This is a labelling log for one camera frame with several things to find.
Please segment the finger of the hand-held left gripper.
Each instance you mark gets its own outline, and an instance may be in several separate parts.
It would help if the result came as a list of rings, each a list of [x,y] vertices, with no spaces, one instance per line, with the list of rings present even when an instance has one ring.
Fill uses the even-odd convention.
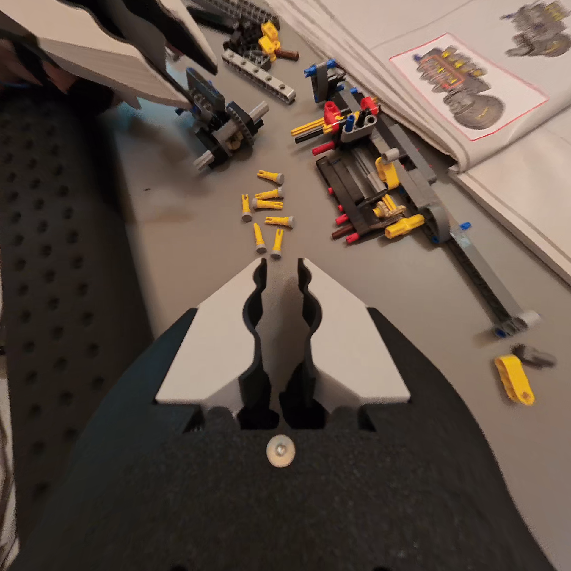
[[[159,71],[166,72],[166,48],[171,47],[218,73],[217,57],[183,1],[107,1],[107,13]]]
[[[74,75],[113,89],[135,109],[144,99],[190,109],[187,91],[125,39],[107,1],[1,1],[1,36],[19,40]],[[173,48],[167,51],[176,52]]]

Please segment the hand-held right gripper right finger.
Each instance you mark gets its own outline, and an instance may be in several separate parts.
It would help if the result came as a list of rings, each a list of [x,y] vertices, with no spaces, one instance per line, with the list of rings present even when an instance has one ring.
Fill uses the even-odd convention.
[[[402,404],[410,392],[369,307],[308,258],[297,263],[308,326],[300,380],[302,403],[339,407]]]

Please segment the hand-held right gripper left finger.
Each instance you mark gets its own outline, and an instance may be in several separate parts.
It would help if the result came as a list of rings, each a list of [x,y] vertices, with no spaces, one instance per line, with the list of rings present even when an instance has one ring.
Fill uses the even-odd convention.
[[[225,407],[236,416],[268,400],[256,332],[266,283],[267,259],[260,258],[199,304],[155,396],[157,403]]]

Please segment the cluster of capped yellow pins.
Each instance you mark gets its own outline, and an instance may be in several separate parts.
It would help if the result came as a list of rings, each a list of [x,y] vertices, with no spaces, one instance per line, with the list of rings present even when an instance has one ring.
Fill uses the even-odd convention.
[[[284,208],[284,180],[282,173],[259,169],[256,177],[262,181],[272,183],[273,189],[257,192],[250,197],[248,194],[241,195],[241,221],[253,223],[253,239],[255,252],[259,255],[269,253],[270,258],[279,260],[283,256],[283,242],[285,233],[295,227],[293,216],[283,215]],[[275,227],[275,237],[271,248],[267,247],[263,236],[261,224],[253,220],[257,212],[273,211],[275,214],[267,214],[262,221],[263,225]]]

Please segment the bundle of black lego beams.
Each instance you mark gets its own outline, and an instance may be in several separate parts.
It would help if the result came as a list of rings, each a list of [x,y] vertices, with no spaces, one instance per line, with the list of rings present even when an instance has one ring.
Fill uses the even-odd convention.
[[[286,50],[279,38],[280,19],[252,1],[187,1],[197,23],[228,35],[223,47],[251,61],[298,61],[297,51]]]

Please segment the light grey lego beam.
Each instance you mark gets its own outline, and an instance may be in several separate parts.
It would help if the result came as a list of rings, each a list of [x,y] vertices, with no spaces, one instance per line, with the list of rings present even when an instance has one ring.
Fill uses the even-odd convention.
[[[222,53],[222,60],[234,72],[266,90],[280,101],[292,104],[296,100],[296,92],[292,87],[234,51],[225,50]]]

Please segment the lego gear axle assembly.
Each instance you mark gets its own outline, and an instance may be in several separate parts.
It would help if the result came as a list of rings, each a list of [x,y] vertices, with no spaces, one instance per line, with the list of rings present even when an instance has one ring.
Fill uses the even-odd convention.
[[[252,147],[255,136],[264,125],[269,105],[262,101],[250,112],[235,101],[226,103],[223,94],[195,68],[186,68],[190,109],[178,108],[178,116],[190,113],[194,118],[194,134],[204,147],[195,161],[198,171],[216,168],[229,161],[241,148]]]

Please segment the yellow lego connector block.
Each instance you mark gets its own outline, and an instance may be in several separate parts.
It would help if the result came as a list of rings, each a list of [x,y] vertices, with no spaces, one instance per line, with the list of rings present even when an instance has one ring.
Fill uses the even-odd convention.
[[[535,403],[536,399],[524,372],[523,364],[517,356],[506,354],[496,357],[494,365],[498,371],[503,388],[513,403],[527,406]]]

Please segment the grey black lego chassis assembly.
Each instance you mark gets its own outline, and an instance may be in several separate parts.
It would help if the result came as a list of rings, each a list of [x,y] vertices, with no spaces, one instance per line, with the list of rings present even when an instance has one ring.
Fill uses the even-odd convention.
[[[472,243],[470,224],[457,223],[433,189],[437,176],[403,127],[375,97],[350,87],[334,59],[304,70],[323,118],[291,131],[296,144],[318,137],[316,167],[337,205],[332,239],[348,245],[383,234],[402,238],[420,229],[431,244],[446,247],[495,317],[501,339],[527,331],[539,314],[524,310]]]

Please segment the dark grey lego angle connector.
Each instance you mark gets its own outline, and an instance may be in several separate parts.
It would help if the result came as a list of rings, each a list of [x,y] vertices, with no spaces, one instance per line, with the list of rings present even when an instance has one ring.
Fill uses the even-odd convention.
[[[529,345],[518,344],[512,346],[511,353],[522,363],[535,368],[554,368],[557,366],[557,359],[550,353],[542,352]]]

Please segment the lego instruction booklet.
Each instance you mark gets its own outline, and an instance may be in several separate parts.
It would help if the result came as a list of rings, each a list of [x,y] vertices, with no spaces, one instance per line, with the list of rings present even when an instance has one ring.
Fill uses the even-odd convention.
[[[268,1],[570,284],[570,1]]]

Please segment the person's left hand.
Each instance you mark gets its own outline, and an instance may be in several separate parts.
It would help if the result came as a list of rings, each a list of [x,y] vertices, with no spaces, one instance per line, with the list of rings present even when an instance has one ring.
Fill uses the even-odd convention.
[[[68,93],[78,77],[41,58],[25,47],[15,47],[8,39],[1,39],[1,88],[53,84]]]

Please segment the black perforated board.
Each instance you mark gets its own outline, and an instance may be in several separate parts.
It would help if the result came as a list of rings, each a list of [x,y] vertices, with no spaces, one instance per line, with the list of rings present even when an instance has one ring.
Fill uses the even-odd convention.
[[[152,332],[98,119],[41,90],[1,95],[1,268],[24,546],[73,447]]]

